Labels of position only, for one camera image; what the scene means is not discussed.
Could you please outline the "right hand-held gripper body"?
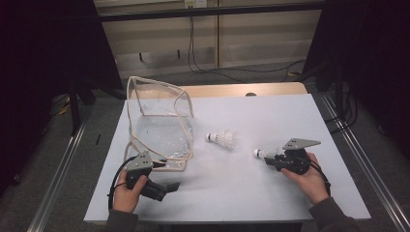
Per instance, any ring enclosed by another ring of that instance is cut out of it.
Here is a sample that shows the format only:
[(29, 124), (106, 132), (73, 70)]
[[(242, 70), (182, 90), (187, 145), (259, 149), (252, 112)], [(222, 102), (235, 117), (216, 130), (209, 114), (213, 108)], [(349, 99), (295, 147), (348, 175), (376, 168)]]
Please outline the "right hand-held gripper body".
[(317, 169), (318, 164), (308, 156), (306, 148), (319, 144), (318, 140), (291, 138), (282, 147), (284, 154), (275, 155), (274, 167), (277, 171), (287, 169), (298, 175), (307, 173), (311, 167)]

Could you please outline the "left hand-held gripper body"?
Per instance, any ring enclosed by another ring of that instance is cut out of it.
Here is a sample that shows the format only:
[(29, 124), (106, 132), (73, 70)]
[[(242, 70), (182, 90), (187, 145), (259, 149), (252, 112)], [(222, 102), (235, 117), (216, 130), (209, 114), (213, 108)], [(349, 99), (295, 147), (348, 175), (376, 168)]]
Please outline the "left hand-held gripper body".
[[(127, 172), (127, 188), (133, 189), (141, 175), (144, 175), (148, 178), (153, 170), (153, 166), (154, 163), (147, 151), (144, 151), (139, 155), (130, 158), (130, 161), (124, 167)], [(164, 186), (154, 183), (148, 178), (141, 194), (145, 197), (162, 201), (167, 194), (167, 189)]]

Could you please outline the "white feather shuttlecock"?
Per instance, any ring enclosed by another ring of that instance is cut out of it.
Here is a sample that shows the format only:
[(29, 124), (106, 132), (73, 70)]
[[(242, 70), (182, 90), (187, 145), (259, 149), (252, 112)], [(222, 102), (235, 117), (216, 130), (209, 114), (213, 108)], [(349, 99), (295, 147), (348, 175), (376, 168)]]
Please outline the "white feather shuttlecock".
[(270, 158), (274, 159), (276, 156), (279, 156), (281, 152), (280, 147), (272, 148), (272, 149), (254, 149), (252, 154), (257, 158)]
[(222, 134), (221, 144), (228, 150), (233, 150), (236, 145), (235, 133), (230, 130), (225, 130)]
[(208, 133), (206, 135), (206, 140), (211, 143), (216, 143), (221, 147), (230, 149), (232, 142), (232, 134), (229, 131), (219, 131), (214, 133)]

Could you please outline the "clear plastic bag beige trim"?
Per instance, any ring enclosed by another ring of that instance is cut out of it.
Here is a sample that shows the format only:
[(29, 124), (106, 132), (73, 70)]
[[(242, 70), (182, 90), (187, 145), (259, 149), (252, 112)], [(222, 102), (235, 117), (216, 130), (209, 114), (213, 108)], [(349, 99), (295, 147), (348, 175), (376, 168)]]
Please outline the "clear plastic bag beige trim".
[(130, 140), (124, 158), (147, 151), (167, 160), (159, 171), (183, 171), (193, 157), (193, 108), (190, 95), (170, 83), (132, 76), (127, 85)]

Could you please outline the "person's right hand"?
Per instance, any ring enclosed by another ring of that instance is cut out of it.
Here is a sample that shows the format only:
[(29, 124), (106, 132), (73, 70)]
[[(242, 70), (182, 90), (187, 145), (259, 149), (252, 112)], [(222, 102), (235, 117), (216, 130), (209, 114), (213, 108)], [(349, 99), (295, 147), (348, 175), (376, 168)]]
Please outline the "person's right hand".
[(298, 175), (284, 168), (281, 169), (281, 173), (298, 185), (312, 205), (330, 197), (322, 175), (313, 167), (310, 167), (304, 175)]

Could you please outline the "person's left hand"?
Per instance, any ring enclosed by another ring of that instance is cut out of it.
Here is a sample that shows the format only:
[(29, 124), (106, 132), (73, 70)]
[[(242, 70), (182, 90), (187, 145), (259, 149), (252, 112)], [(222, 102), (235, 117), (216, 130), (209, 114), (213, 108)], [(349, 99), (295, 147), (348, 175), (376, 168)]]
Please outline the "person's left hand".
[(133, 213), (138, 204), (139, 195), (147, 182), (147, 177), (145, 175), (140, 176), (133, 189), (127, 188), (126, 177), (127, 172), (122, 170), (118, 178), (117, 188), (114, 190), (112, 209), (119, 212)]

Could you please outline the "white table sheet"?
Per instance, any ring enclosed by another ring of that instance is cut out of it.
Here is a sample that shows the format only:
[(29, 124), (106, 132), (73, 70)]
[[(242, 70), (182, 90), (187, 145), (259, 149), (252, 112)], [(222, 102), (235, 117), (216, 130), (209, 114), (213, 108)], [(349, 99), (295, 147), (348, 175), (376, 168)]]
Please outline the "white table sheet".
[[(331, 194), (355, 219), (370, 214), (310, 94), (195, 98), (193, 157), (182, 172), (153, 172), (159, 184), (180, 183), (163, 201), (143, 197), (136, 211), (159, 224), (253, 223), (308, 220), (309, 201), (298, 187), (252, 154), (282, 147), (291, 138), (320, 141), (311, 147), (331, 183)], [(228, 150), (206, 140), (233, 131)]]

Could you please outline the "black metal stand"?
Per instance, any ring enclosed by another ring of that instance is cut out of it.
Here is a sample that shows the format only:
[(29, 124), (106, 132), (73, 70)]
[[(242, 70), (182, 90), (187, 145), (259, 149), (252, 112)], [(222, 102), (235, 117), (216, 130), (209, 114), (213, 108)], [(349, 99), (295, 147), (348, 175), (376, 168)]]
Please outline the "black metal stand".
[(82, 100), (86, 105), (92, 105), (95, 103), (96, 97), (92, 92), (92, 85), (90, 80), (81, 77), (75, 77), (71, 79), (69, 96), (73, 120), (72, 135), (75, 135), (81, 125), (78, 100)]
[(343, 76), (342, 68), (337, 63), (337, 77), (336, 77), (336, 109), (337, 115), (341, 115), (343, 112)]

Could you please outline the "black horizontal bar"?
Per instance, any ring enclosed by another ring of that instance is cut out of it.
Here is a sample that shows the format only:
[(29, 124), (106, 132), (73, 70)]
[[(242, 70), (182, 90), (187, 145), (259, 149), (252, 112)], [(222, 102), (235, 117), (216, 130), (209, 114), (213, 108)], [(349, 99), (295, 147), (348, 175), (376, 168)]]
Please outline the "black horizontal bar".
[(113, 22), (128, 20), (165, 19), (194, 16), (214, 16), (214, 15), (244, 15), (244, 14), (264, 14), (281, 12), (299, 12), (322, 10), (326, 6), (325, 1), (288, 3), (258, 6), (235, 6), (235, 7), (215, 7), (203, 9), (165, 10), (140, 13), (120, 13), (120, 14), (99, 14), (96, 21)]

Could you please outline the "aluminium floor rail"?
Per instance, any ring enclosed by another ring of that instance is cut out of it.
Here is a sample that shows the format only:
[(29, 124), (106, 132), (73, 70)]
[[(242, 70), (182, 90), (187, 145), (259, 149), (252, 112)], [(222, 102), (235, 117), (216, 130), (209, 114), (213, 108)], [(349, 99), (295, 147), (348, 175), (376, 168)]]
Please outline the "aluminium floor rail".
[(65, 153), (59, 163), (59, 166), (43, 197), (43, 200), (36, 213), (34, 214), (26, 232), (44, 232), (49, 216), (52, 212), (68, 170), (71, 166), (73, 156), (84, 133), (85, 126), (86, 124), (82, 123), (71, 137)]
[(332, 98), (329, 95), (324, 95), (321, 99), (325, 103), (329, 113), (333, 117), (336, 117), (337, 130), (342, 134), (355, 159), (361, 166), (381, 204), (395, 225), (397, 232), (410, 232), (410, 220), (381, 179), (353, 131), (351, 131), (346, 122), (338, 118), (336, 104)]

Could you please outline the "white wall socket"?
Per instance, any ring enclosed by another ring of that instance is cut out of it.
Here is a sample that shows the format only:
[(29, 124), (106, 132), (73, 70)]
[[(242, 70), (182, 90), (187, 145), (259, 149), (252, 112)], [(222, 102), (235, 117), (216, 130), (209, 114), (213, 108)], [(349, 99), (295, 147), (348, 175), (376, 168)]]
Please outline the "white wall socket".
[(194, 8), (207, 8), (208, 2), (207, 0), (184, 0), (185, 7), (187, 9), (194, 9)]

